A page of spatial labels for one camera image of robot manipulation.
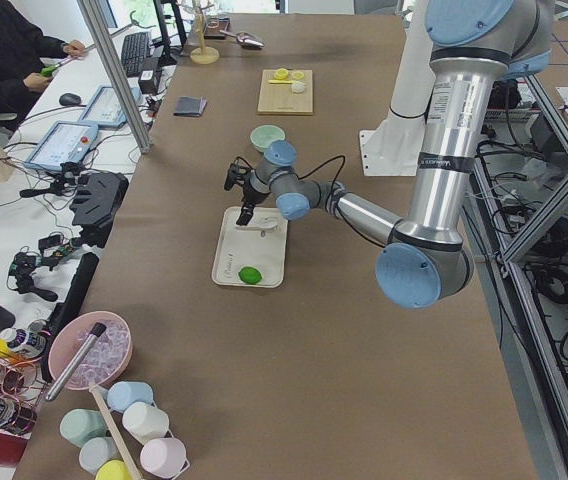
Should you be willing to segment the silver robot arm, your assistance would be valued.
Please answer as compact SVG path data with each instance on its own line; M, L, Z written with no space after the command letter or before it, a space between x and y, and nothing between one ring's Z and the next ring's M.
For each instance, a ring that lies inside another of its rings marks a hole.
M492 86L546 67L553 16L550 1L432 1L414 16L433 44L435 84L406 217L337 181L303 180L295 148L278 140L256 166L228 168L226 186L243 190L239 223L267 198L288 220L322 208L383 243L375 275L394 303L425 308L456 294L473 274L457 224Z

